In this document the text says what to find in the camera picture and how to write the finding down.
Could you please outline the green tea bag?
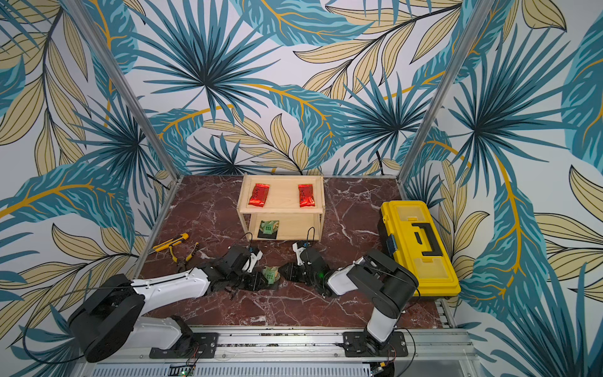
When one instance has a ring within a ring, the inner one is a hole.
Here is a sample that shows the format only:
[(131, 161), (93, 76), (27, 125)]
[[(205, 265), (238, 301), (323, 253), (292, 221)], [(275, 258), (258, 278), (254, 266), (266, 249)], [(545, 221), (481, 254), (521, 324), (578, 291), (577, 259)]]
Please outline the green tea bag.
[(267, 280), (268, 285), (276, 284), (280, 280), (279, 268), (275, 266), (265, 266), (262, 275)]
[(258, 238), (276, 240), (279, 226), (280, 222), (278, 220), (262, 220), (258, 228)]

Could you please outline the red tea bag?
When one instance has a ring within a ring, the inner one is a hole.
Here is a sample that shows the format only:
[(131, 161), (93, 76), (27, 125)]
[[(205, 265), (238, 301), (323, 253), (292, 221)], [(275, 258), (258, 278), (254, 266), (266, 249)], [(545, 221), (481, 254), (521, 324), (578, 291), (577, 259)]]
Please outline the red tea bag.
[(253, 207), (265, 207), (268, 199), (270, 185), (257, 183), (251, 191), (251, 197), (248, 204)]
[(315, 207), (314, 188), (312, 184), (298, 186), (299, 207)]

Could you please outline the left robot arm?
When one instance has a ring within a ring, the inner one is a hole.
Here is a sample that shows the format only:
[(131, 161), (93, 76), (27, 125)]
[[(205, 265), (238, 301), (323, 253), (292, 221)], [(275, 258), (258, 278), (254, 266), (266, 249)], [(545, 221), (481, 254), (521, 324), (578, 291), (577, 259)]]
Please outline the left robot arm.
[(69, 317), (69, 330), (89, 363), (136, 348), (148, 348), (152, 359), (212, 358), (217, 334), (197, 334), (178, 315), (147, 314), (231, 288), (266, 288), (265, 277), (255, 268), (262, 256), (257, 247), (231, 246), (219, 259), (169, 276), (147, 280), (112, 276)]

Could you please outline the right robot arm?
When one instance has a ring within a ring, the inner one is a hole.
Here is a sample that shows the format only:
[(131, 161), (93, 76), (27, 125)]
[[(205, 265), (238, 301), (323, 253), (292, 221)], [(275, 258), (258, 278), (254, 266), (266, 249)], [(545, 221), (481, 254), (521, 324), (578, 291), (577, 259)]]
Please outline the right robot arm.
[(417, 277), (381, 251), (371, 250), (338, 270), (331, 269), (314, 248), (297, 251), (296, 258), (279, 268), (286, 281), (313, 287), (324, 297), (358, 291), (370, 299), (373, 310), (364, 333), (374, 347), (388, 343), (403, 309), (419, 291)]

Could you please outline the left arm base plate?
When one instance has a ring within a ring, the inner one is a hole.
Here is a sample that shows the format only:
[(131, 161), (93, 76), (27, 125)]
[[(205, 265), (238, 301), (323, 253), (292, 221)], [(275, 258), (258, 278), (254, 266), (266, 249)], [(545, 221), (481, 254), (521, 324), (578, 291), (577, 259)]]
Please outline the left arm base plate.
[(151, 359), (212, 359), (215, 357), (218, 345), (218, 333), (215, 332), (194, 332), (192, 334), (181, 336), (177, 342), (169, 349), (162, 350), (153, 347), (149, 357)]

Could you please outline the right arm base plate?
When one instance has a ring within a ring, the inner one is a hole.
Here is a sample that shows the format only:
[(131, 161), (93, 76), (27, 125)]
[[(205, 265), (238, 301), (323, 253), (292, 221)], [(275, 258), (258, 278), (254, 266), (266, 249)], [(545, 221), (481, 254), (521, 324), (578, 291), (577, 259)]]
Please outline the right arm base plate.
[(342, 348), (347, 358), (392, 358), (409, 355), (405, 337), (394, 331), (386, 342), (375, 340), (366, 331), (346, 331)]

